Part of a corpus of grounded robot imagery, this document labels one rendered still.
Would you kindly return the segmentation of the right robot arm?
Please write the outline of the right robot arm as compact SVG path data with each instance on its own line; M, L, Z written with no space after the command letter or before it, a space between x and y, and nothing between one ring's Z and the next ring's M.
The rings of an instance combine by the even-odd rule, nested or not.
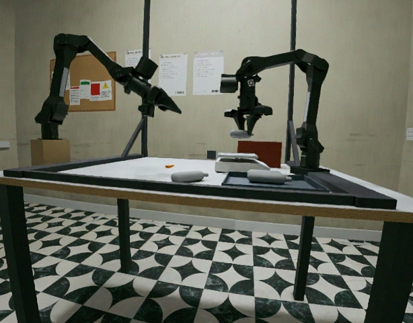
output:
M105 52L101 51L94 41L85 35L60 33L54 37L53 49L56 61L50 94L44 101L41 111L34 118L36 123L41 124L42 140L63 140L59 139L57 124L62 125L66 115L68 115L69 105L65 104L64 101L65 89L69 67L77 53L83 53L88 50L105 66L114 81L125 85L123 86L124 92L128 95L131 91L139 95L142 86L147 83L139 77L149 80L158 68L155 62L146 57L141 57L135 68L123 67L113 61ZM144 103L138 107L138 110L142 112L142 115L154 117L155 106L147 102L146 98L142 99L144 99Z

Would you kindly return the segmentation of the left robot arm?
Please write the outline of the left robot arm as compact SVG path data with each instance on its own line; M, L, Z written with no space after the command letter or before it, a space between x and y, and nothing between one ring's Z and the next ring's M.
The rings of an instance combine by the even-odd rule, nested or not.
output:
M306 74L308 84L303 124L301 125L303 128L296 128L295 136L296 143L301 150L300 166L298 167L309 170L322 169L319 168L320 153L323 152L324 146L318 141L316 120L322 83L329 69L327 60L301 48L267 57L245 57L235 75L221 74L220 93L235 93L236 90L238 91L239 82L240 93L256 93L256 82L260 82L262 79L258 76L259 72L293 63ZM308 148L309 151L304 152L304 149Z

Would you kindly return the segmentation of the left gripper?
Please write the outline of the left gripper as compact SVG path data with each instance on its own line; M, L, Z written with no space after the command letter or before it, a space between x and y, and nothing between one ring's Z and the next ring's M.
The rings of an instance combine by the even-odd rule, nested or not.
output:
M237 99L239 99L239 107L237 107L237 110L230 109L224 111L224 117L233 118L239 130L244 130L245 121L247 121L248 136L251 136L256 121L261 118L261 112L263 112L265 116L272 115L271 107L265 105L255 106L255 100L257 100L255 94L254 92L241 92L239 96L237 96ZM242 110L242 108L247 109ZM244 115L248 114L249 116L244 118Z

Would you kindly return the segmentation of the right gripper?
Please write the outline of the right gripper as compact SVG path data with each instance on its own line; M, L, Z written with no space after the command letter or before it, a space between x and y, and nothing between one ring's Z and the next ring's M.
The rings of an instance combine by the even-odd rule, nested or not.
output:
M178 108L176 103L173 102L173 100L167 95L167 93L158 85L152 86L150 83L145 83L142 86L139 95L142 98L146 98L147 101L152 105L158 106L158 108L164 112L167 110L171 110L178 114L182 113L182 111Z

